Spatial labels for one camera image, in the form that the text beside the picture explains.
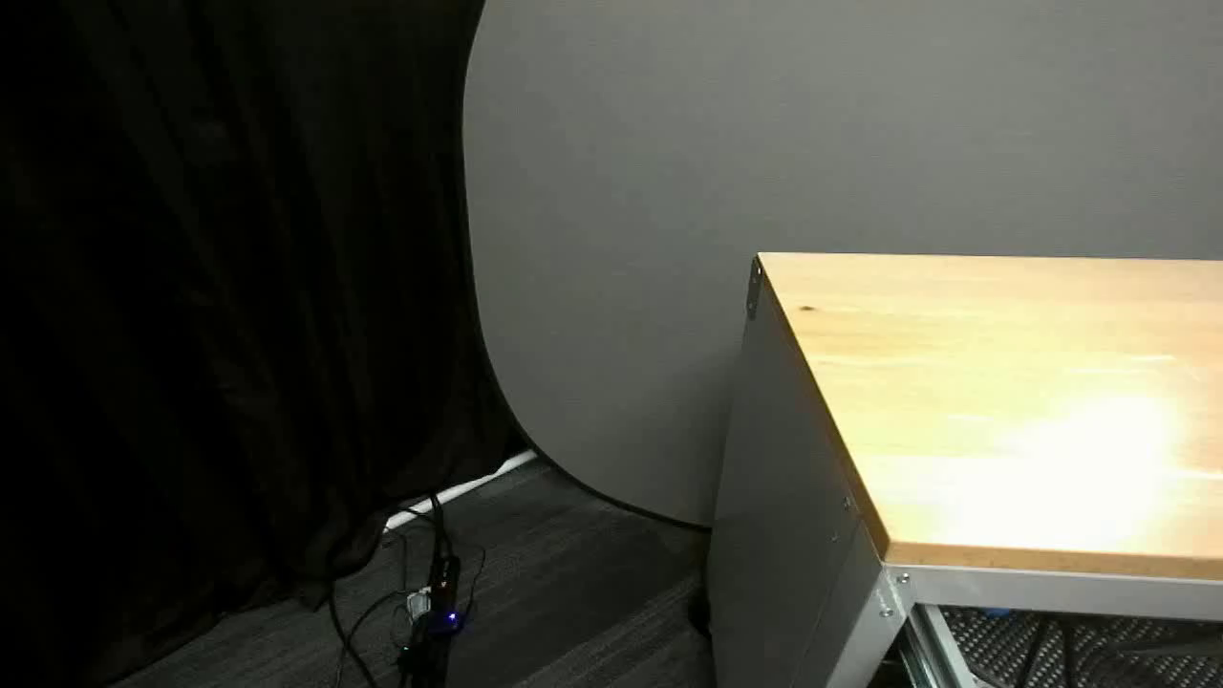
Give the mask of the black power strip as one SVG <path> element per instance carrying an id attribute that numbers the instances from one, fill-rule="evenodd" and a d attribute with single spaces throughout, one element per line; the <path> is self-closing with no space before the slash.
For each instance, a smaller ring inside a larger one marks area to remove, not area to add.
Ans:
<path id="1" fill-rule="evenodd" d="M 402 652 L 402 688 L 449 688 L 453 643 L 465 622 L 458 585 L 464 557 L 453 548 L 449 523 L 431 515 L 430 607 L 412 616 L 409 643 Z"/>

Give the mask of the grey rounded backdrop panel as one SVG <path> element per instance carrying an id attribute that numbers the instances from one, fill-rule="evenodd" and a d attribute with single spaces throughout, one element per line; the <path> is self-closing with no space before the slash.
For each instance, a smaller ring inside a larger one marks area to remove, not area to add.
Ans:
<path id="1" fill-rule="evenodd" d="M 541 455 L 715 508 L 766 254 L 1223 254 L 1223 0 L 486 0 L 478 316 Z"/>

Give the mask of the wooden cabinet top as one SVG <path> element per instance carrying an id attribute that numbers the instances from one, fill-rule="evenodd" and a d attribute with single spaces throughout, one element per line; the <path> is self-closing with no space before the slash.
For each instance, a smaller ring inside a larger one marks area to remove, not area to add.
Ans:
<path id="1" fill-rule="evenodd" d="M 1223 264 L 766 254 L 893 566 L 1223 575 Z"/>

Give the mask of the open top metal drawer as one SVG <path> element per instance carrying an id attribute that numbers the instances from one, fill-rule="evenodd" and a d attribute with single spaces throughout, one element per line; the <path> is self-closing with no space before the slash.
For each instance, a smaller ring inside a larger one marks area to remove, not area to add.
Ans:
<path id="1" fill-rule="evenodd" d="M 1223 622 L 918 607 L 867 688 L 1223 688 Z"/>

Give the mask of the black curtain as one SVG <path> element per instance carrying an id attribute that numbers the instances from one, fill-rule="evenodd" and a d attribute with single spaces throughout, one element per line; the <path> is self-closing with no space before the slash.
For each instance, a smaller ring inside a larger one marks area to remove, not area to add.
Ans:
<path id="1" fill-rule="evenodd" d="M 0 688 L 323 604 L 516 453 L 476 300 L 486 0 L 0 0 Z"/>

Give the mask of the grey metal tool cabinet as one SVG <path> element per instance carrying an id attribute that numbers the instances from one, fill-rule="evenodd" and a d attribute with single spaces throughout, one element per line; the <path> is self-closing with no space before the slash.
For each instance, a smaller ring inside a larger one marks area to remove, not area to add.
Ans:
<path id="1" fill-rule="evenodd" d="M 1212 583 L 893 566 L 804 385 L 758 264 L 706 555 L 719 688 L 867 688 L 918 607 L 1223 621 Z"/>

